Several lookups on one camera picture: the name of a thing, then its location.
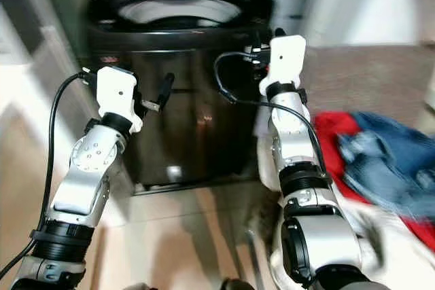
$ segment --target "red cloth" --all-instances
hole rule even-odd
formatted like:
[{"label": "red cloth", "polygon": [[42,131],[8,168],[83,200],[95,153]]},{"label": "red cloth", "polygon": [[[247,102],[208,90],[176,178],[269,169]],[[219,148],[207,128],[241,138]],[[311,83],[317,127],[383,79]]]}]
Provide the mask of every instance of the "red cloth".
[{"label": "red cloth", "polygon": [[[352,200],[369,203],[343,182],[345,162],[338,151],[337,135],[355,135],[360,132],[361,129],[354,118],[347,112],[323,112],[315,117],[314,124],[324,154],[326,169],[331,174],[342,195]],[[433,224],[428,221],[417,223],[407,218],[402,218],[402,220],[418,239],[435,251],[435,226]]]}]

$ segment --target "washing machine drum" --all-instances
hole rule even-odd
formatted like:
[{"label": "washing machine drum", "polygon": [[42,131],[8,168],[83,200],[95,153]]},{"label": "washing machine drum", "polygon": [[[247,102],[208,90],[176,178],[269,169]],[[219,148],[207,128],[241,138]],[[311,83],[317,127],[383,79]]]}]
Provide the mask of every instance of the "washing machine drum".
[{"label": "washing machine drum", "polygon": [[219,26],[234,20],[241,9],[223,0],[144,0],[121,7],[118,15],[135,24],[174,27]]}]

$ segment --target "black wire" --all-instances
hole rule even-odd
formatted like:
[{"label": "black wire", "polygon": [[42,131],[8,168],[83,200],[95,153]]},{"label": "black wire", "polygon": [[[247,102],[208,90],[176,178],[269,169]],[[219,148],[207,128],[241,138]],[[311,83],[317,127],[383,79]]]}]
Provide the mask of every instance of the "black wire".
[{"label": "black wire", "polygon": [[321,152],[320,142],[319,142],[319,139],[318,139],[317,134],[315,132],[315,129],[311,125],[311,123],[303,115],[301,115],[299,112],[297,112],[289,107],[285,107],[283,105],[277,105],[275,103],[241,100],[241,99],[237,98],[233,93],[231,93],[231,91],[229,91],[227,88],[224,87],[224,85],[222,84],[222,81],[220,79],[220,76],[219,76],[218,65],[219,65],[219,61],[221,61],[221,59],[223,59],[225,57],[229,57],[229,56],[244,56],[244,57],[249,57],[249,58],[255,57],[255,55],[252,55],[252,54],[246,54],[244,52],[233,51],[233,52],[224,52],[223,54],[220,54],[215,59],[215,62],[213,65],[213,70],[214,70],[214,75],[215,75],[215,79],[217,82],[217,86],[219,87],[219,91],[221,92],[221,94],[224,95],[225,98],[228,101],[230,101],[231,103],[239,103],[242,105],[255,105],[257,107],[276,108],[276,109],[287,111],[288,113],[291,113],[292,115],[296,116],[305,125],[305,127],[307,127],[311,143],[313,144],[315,153],[317,155],[317,159],[319,160],[320,168],[324,173],[327,173],[324,156],[323,156],[323,153]]},{"label": "black wire", "polygon": [[49,122],[49,130],[48,130],[48,160],[47,160],[47,174],[46,174],[46,185],[43,191],[42,205],[41,205],[41,213],[39,215],[39,222],[37,226],[37,230],[41,231],[42,226],[46,220],[46,213],[48,210],[48,201],[50,200],[50,190],[52,187],[52,176],[53,176],[53,166],[54,166],[54,121],[56,119],[56,111],[59,105],[59,100],[62,96],[63,91],[67,88],[67,86],[77,78],[83,78],[84,73],[80,72],[68,77],[60,86],[54,95],[52,109],[50,112],[50,122]]},{"label": "black wire", "polygon": [[[53,166],[54,166],[54,121],[56,118],[56,111],[59,104],[59,100],[62,96],[65,88],[75,79],[83,78],[84,73],[80,72],[78,74],[72,75],[68,77],[60,86],[54,96],[54,100],[52,103],[52,108],[50,112],[50,122],[48,127],[48,161],[47,161],[47,173],[46,173],[46,184],[44,186],[43,198],[41,204],[41,213],[39,214],[39,221],[37,230],[41,231],[42,226],[46,220],[46,213],[48,209],[48,200],[50,199],[50,190],[52,187],[52,176],[53,176]],[[0,271],[0,280],[9,272],[9,270],[14,267],[25,255],[27,255],[32,248],[36,245],[36,242],[32,239],[27,246],[17,255],[15,256],[1,271]]]}]

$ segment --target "wall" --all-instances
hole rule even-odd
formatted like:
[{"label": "wall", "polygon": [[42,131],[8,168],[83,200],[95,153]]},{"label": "wall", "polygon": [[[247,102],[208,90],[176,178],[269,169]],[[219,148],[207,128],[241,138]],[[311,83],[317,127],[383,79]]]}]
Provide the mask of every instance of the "wall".
[{"label": "wall", "polygon": [[311,0],[312,46],[435,42],[435,0]]}]

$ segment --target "washing machine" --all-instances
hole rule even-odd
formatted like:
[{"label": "washing machine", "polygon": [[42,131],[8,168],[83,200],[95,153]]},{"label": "washing machine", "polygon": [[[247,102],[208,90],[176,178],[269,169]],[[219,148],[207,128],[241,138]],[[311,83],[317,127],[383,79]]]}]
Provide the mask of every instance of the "washing machine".
[{"label": "washing machine", "polygon": [[[256,108],[227,103],[217,92],[213,61],[226,51],[268,43],[271,0],[90,0],[87,36],[95,68],[134,71],[146,99],[167,73],[173,93],[159,115],[149,113],[125,155],[145,192],[257,177],[252,129]],[[240,97],[258,98],[248,62],[222,63],[223,82]]]}]

